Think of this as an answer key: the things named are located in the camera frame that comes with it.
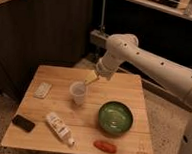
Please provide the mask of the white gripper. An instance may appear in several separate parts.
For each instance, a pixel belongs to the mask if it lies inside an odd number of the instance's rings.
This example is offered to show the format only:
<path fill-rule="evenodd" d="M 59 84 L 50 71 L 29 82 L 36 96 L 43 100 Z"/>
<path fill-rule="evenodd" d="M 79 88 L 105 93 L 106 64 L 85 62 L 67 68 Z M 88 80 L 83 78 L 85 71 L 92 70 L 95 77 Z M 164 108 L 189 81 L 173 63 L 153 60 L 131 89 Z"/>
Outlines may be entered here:
<path fill-rule="evenodd" d="M 108 81 L 112 78 L 115 74 L 117 67 L 115 65 L 105 64 L 103 59 L 100 58 L 95 66 L 96 74 L 100 77 L 106 78 Z M 89 75 L 86 77 L 84 84 L 86 86 L 90 85 L 92 82 L 97 81 L 98 77 Z"/>

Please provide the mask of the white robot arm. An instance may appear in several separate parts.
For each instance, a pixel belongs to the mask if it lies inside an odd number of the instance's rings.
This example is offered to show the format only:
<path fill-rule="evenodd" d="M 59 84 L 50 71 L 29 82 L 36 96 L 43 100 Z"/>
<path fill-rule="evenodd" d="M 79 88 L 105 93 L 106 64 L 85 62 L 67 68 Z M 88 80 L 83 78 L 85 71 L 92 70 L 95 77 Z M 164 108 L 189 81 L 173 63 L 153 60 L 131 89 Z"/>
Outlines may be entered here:
<path fill-rule="evenodd" d="M 107 51 L 95 66 L 96 76 L 110 80 L 123 62 L 129 62 L 192 109 L 192 69 L 139 48 L 138 41 L 134 34 L 107 35 L 92 30 L 90 42 Z M 192 114 L 178 154 L 192 154 Z"/>

